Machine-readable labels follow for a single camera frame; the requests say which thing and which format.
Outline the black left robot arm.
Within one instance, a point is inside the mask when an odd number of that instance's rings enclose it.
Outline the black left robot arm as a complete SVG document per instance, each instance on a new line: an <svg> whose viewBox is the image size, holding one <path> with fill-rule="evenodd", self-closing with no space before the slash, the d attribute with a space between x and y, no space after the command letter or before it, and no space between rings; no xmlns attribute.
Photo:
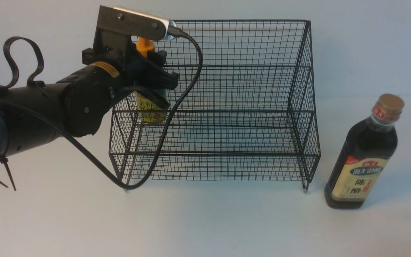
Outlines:
<svg viewBox="0 0 411 257"><path fill-rule="evenodd" d="M166 51L142 56L132 47L82 52L84 67L53 84L40 81L0 92L0 158L61 137L56 127L80 138L95 134L104 115L133 91L173 90L178 73L163 70Z"/></svg>

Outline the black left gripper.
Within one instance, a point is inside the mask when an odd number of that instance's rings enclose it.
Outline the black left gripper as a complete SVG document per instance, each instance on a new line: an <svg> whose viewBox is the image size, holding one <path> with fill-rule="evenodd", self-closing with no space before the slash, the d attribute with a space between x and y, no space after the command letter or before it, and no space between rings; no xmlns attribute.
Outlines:
<svg viewBox="0 0 411 257"><path fill-rule="evenodd" d="M170 104L153 90L174 90L178 86L179 74L164 70L166 62L167 51L164 50L148 51L144 57L135 50L130 50L127 56L114 49L84 49L82 94L111 94L111 99L117 103L117 98L122 99L136 91L166 110Z"/></svg>

